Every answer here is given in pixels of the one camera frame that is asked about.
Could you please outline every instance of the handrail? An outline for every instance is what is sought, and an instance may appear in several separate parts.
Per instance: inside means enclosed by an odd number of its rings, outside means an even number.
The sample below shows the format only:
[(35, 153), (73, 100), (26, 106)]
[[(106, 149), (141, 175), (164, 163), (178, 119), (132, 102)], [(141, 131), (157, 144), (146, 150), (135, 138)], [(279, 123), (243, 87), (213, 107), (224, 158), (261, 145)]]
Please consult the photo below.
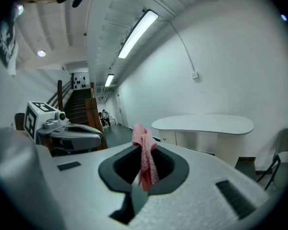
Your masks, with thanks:
[[(65, 89), (63, 90), (63, 88), (62, 88), (62, 93), (67, 89), (68, 86), (71, 86), (71, 85), (64, 85)], [(58, 101), (58, 91), (56, 92), (56, 95), (57, 95), (57, 98), (53, 100), (53, 102), (51, 103), (51, 106), (54, 106), (54, 104)]]
[[(62, 100), (67, 95), (68, 91), (71, 90), (71, 88), (72, 88), (72, 86), (70, 85), (69, 88), (65, 89), (65, 91), (62, 91)], [(57, 108), (58, 106), (59, 106), (59, 102), (57, 102), (54, 107)]]
[(69, 90), (73, 90), (73, 73), (71, 76), (71, 80), (62, 86), (62, 81), (58, 80), (58, 90), (53, 94), (53, 96), (47, 101), (47, 104), (57, 108), (62, 111), (63, 110), (63, 98), (67, 95)]
[[(71, 80), (70, 82), (67, 82), (66, 84), (64, 84), (64, 86), (62, 87), (62, 89), (65, 88), (68, 84), (72, 84), (72, 82), (73, 82), (73, 80)], [(58, 91), (56, 91), (56, 92), (53, 94), (53, 96), (47, 101), (47, 104), (50, 104), (50, 102), (53, 100), (53, 98), (54, 98), (55, 96), (57, 96), (57, 95), (58, 95)]]

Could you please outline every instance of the pink towel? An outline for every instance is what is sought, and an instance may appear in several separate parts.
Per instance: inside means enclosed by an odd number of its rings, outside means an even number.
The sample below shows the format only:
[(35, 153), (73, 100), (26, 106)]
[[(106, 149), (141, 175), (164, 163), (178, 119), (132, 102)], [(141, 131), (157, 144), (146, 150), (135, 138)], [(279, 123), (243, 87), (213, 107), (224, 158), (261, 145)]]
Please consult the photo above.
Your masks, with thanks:
[(132, 142), (140, 145), (141, 170), (139, 172), (139, 185), (142, 182), (143, 191), (147, 192), (149, 187), (159, 181), (157, 169), (151, 151), (156, 149), (157, 143), (152, 136), (152, 132), (138, 123), (133, 127)]

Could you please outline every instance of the person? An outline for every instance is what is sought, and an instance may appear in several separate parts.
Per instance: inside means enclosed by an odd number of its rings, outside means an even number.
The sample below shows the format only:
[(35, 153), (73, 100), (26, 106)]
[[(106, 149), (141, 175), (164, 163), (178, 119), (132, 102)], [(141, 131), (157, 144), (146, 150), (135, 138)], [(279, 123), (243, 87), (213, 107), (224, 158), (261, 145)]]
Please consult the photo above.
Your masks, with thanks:
[(104, 119), (103, 119), (103, 117), (102, 117), (102, 113), (99, 112), (98, 114), (99, 114), (99, 119), (100, 119), (100, 121), (101, 121), (102, 127), (105, 127), (106, 123), (105, 123), (105, 121), (104, 121)]
[(103, 117), (104, 120), (106, 120), (108, 125), (111, 126), (109, 113), (106, 112), (105, 110), (102, 110), (102, 117)]
[[(0, 23), (0, 59), (9, 75), (16, 75), (16, 58), (18, 44), (15, 37), (15, 20), (19, 15), (19, 6), (27, 3), (63, 3), (66, 0), (17, 0)], [(77, 7), (82, 0), (74, 0), (72, 6)]]

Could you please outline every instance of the white table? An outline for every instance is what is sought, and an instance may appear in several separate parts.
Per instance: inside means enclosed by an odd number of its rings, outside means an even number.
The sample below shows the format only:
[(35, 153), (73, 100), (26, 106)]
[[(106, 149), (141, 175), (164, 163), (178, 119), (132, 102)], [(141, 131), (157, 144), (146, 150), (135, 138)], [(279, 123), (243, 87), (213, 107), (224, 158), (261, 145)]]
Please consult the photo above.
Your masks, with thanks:
[(241, 116), (203, 114), (162, 118), (153, 122), (152, 127), (159, 130), (161, 142), (182, 147), (188, 147), (185, 131), (217, 133), (215, 156), (235, 167), (244, 135), (254, 129), (254, 124)]

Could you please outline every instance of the ceiling light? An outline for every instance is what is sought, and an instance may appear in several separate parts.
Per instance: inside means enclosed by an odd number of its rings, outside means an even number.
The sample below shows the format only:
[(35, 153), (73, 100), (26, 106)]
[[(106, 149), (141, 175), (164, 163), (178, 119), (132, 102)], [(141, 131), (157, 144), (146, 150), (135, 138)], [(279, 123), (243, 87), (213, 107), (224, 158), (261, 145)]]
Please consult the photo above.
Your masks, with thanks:
[(105, 87), (109, 87), (109, 86), (110, 86), (113, 78), (114, 78), (114, 74), (109, 74), (109, 75), (108, 75), (108, 78), (107, 78)]
[(24, 11), (23, 5), (17, 5), (17, 8), (18, 8), (18, 15), (21, 15)]
[(46, 55), (46, 52), (44, 50), (39, 50), (37, 54), (40, 57), (44, 57)]
[(146, 10), (146, 12), (142, 15), (142, 17), (139, 19), (127, 37), (119, 53), (119, 58), (125, 59), (127, 57), (135, 43), (140, 39), (140, 37), (150, 27), (150, 25), (154, 23), (156, 19), (158, 19), (158, 17), (159, 15), (157, 15), (155, 12)]
[(286, 15), (282, 14), (282, 18), (283, 18), (284, 21), (287, 21)]

